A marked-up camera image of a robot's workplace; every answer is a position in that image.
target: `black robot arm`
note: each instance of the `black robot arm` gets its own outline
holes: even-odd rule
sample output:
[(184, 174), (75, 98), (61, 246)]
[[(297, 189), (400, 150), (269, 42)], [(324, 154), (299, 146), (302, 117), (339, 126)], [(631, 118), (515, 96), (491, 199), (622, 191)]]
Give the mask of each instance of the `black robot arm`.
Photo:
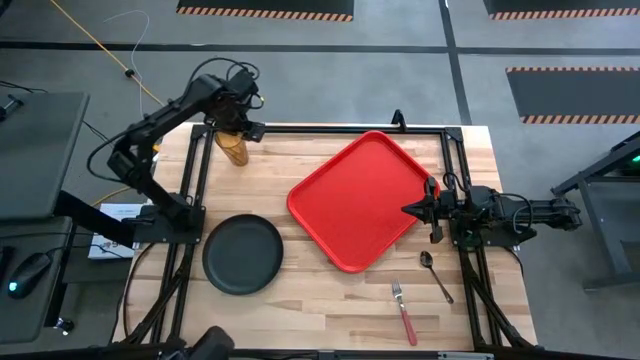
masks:
[(145, 194), (173, 228), (185, 230), (193, 225), (197, 216), (185, 199), (169, 194), (153, 180), (154, 144), (198, 113), (204, 113), (205, 123), (217, 131), (240, 133), (245, 140), (259, 142), (264, 135), (264, 124), (251, 122), (246, 116), (251, 99), (257, 93), (253, 75), (245, 69), (229, 81), (201, 75), (187, 86), (180, 98), (170, 100), (160, 110), (131, 125), (116, 142), (107, 164), (123, 183)]
[(533, 224), (546, 224), (554, 229), (575, 230), (582, 221), (580, 210), (564, 197), (552, 200), (528, 200), (517, 194), (499, 193), (486, 186), (463, 189), (464, 200), (457, 191), (443, 190), (436, 196), (436, 180), (425, 183), (425, 197), (402, 208), (423, 223), (431, 223), (431, 242), (442, 240), (439, 219), (452, 220), (452, 231), (466, 244), (480, 242), (488, 246), (514, 246), (536, 236)]

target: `red-handled fork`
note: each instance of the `red-handled fork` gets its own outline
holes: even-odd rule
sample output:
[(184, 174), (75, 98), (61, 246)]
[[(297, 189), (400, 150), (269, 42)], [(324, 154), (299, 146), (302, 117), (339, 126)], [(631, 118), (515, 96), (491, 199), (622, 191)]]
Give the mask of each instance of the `red-handled fork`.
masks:
[(404, 328), (407, 330), (409, 344), (411, 344), (411, 346), (416, 346), (418, 345), (418, 338), (416, 337), (416, 332), (413, 331), (411, 320), (409, 320), (409, 314), (407, 313), (407, 309), (405, 308), (404, 302), (402, 301), (402, 289), (400, 288), (400, 282), (398, 281), (398, 279), (395, 279), (393, 280), (393, 282), (391, 282), (391, 292), (393, 293), (393, 297), (395, 297), (398, 301), (398, 305), (400, 305), (400, 313), (402, 313)]

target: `square plastic tray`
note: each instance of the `square plastic tray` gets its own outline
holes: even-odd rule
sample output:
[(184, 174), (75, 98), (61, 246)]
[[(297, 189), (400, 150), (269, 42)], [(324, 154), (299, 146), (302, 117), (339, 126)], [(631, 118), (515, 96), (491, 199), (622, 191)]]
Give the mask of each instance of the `square plastic tray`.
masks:
[(296, 185), (287, 206), (339, 269), (361, 272), (416, 221), (400, 209), (424, 197), (428, 176), (389, 136), (370, 131)]

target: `black plate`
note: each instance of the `black plate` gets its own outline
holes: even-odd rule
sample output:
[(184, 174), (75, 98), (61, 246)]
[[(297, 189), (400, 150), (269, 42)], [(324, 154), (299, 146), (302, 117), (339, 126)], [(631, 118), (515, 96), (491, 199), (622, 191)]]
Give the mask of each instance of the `black plate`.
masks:
[(207, 278), (220, 291), (247, 295), (261, 290), (280, 270), (282, 237), (268, 220), (250, 214), (220, 223), (202, 253)]

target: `metal spoon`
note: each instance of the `metal spoon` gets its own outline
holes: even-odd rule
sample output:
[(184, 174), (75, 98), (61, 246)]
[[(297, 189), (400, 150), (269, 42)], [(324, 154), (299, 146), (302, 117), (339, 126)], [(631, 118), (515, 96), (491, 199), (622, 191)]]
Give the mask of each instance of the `metal spoon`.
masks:
[(447, 302), (449, 304), (453, 304), (453, 298), (451, 297), (451, 295), (449, 295), (449, 292), (447, 291), (447, 289), (444, 288), (444, 285), (442, 285), (442, 283), (440, 282), (440, 279), (438, 279), (438, 275), (436, 275), (436, 272), (433, 271), (433, 257), (431, 256), (431, 254), (429, 254), (428, 251), (423, 251), (420, 253), (420, 264), (422, 264), (422, 266), (426, 267), (427, 269), (431, 270), (431, 273), (433, 274), (433, 277), (436, 278), (438, 285), (440, 285), (440, 289), (442, 289), (442, 293), (444, 294), (444, 297), (447, 299)]

